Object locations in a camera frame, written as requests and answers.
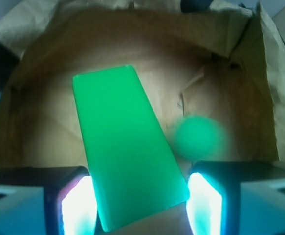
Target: green ball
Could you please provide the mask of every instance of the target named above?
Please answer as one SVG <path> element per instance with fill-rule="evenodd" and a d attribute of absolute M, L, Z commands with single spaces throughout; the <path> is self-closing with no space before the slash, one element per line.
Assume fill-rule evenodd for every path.
<path fill-rule="evenodd" d="M 175 150 L 190 160 L 208 160 L 228 148 L 226 130 L 216 121 L 202 116 L 184 119 L 175 133 Z"/>

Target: led light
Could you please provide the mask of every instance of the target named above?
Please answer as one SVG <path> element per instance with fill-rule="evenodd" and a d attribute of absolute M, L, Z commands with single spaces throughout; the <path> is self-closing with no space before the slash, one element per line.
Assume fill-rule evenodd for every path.
<path fill-rule="evenodd" d="M 222 195 L 200 174 L 191 174 L 186 209 L 193 234 L 220 235 Z"/>
<path fill-rule="evenodd" d="M 97 201 L 91 176 L 83 177 L 62 200 L 65 235 L 94 234 L 97 219 Z"/>

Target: brown paper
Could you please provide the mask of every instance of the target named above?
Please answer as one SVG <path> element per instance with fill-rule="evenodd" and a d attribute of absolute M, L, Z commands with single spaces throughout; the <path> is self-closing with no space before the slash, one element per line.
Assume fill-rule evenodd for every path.
<path fill-rule="evenodd" d="M 218 159 L 285 159 L 285 48 L 266 13 L 221 1 L 197 14 L 87 3 L 61 2 L 11 76 L 0 102 L 0 168 L 87 166 L 71 79 L 124 64 L 135 67 L 167 137 L 183 117 L 182 93 L 185 114 L 227 128 L 231 149 Z M 187 177 L 191 163 L 176 159 Z M 113 234 L 190 234 L 185 205 Z"/>

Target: crumpled paper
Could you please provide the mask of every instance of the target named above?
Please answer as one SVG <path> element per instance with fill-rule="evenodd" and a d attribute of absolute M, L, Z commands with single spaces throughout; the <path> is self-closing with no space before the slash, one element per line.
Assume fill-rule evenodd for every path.
<path fill-rule="evenodd" d="M 240 143 L 240 147 L 232 150 L 230 156 L 242 160 L 275 159 L 278 155 L 285 160 L 285 79 L 278 79 L 285 77 L 285 47 L 276 33 L 276 27 L 261 7 L 253 15 L 250 10 L 219 0 L 212 3 L 210 11 L 180 14 L 176 2 L 172 5 L 164 1 L 150 3 L 114 0 L 102 3 L 67 0 L 48 1 L 48 4 L 41 1 L 41 5 L 39 2 L 22 2 L 21 6 L 14 8 L 0 23 L 0 40 L 19 56 L 25 50 L 28 51 L 12 75 L 0 103 L 0 168 L 86 164 L 81 160 L 83 146 L 73 104 L 62 105 L 64 103 L 60 100 L 44 96 L 53 94 L 55 97 L 58 90 L 60 94 L 67 94 L 72 102 L 70 80 L 73 75 L 82 72 L 124 63 L 133 64 L 163 129 L 169 128 L 182 116 L 182 112 L 174 106 L 180 99 L 179 94 L 193 76 L 198 76 L 198 69 L 211 58 L 211 52 L 217 55 L 216 58 L 226 60 L 215 63 L 220 78 L 243 77 L 242 80 L 247 81 L 249 86 L 240 91 L 234 88 L 229 90 L 230 82 L 227 83 L 229 87 L 225 86 L 229 90 L 226 93 L 226 108 L 232 110 L 235 106 L 236 111 L 224 122 L 235 123 L 229 128 L 229 132 L 233 133 L 233 143 Z M 27 18 L 22 18 L 28 19 L 22 22 L 23 26 L 15 28 L 19 24 L 14 24 L 11 19 L 19 21 L 17 16 L 27 7 L 35 9 L 35 17 L 28 14 Z M 103 8 L 117 11 L 106 11 Z M 27 31 L 29 26 L 30 33 L 22 34 L 22 30 Z M 10 32 L 12 37 L 9 41 L 4 41 L 8 38 L 4 32 L 6 35 Z M 267 44 L 274 45 L 276 50 L 265 49 Z M 247 98 L 238 99 L 241 103 L 234 102 L 235 99 L 231 99 L 232 102 L 228 100 L 228 94 L 242 97 L 248 89 L 257 90 L 257 95 L 261 94 L 259 96 L 263 100 L 262 106 L 253 107 Z M 170 90 L 174 91 L 173 96 L 169 93 Z M 28 105 L 27 102 L 31 99 L 36 101 Z M 207 103 L 206 108 L 211 109 L 207 100 L 202 100 L 202 103 Z M 42 109 L 27 109 L 28 106 L 36 107 L 37 102 L 41 103 Z M 221 109 L 223 103 L 217 105 L 217 102 L 214 100 L 212 103 Z M 45 107 L 48 105 L 62 109 L 59 111 L 50 108 L 46 111 Z M 267 114 L 262 117 L 258 113 L 259 108 L 264 106 L 267 107 Z M 249 107 L 250 124 L 246 123 L 244 129 L 239 130 L 240 133 L 243 136 L 248 127 L 260 128 L 262 132 L 255 132 L 261 133 L 259 136 L 252 134 L 235 139 L 234 132 L 241 121 L 238 116 L 243 116 L 243 112 L 237 112 L 237 108 L 243 110 L 246 107 Z M 34 128 L 29 125 L 32 118 L 38 118 L 36 123 L 45 126 L 37 125 Z M 253 125 L 259 118 L 267 120 L 267 128 Z M 60 138 L 58 141 L 54 140 L 56 136 L 64 137 L 64 130 L 70 137 L 77 137 L 78 151 L 66 151 L 67 145 L 63 144 L 64 141 Z M 256 146 L 248 143 L 253 137 L 260 140 Z M 74 161 L 68 159 L 75 152 L 78 152 L 78 157 Z M 47 163 L 50 161 L 44 162 L 51 158 L 51 164 Z"/>

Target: green block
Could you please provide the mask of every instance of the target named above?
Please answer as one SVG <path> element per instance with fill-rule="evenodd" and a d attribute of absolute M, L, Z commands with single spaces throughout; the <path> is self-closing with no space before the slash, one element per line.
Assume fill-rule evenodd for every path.
<path fill-rule="evenodd" d="M 189 198 L 186 181 L 132 66 L 77 75 L 73 89 L 105 232 Z"/>

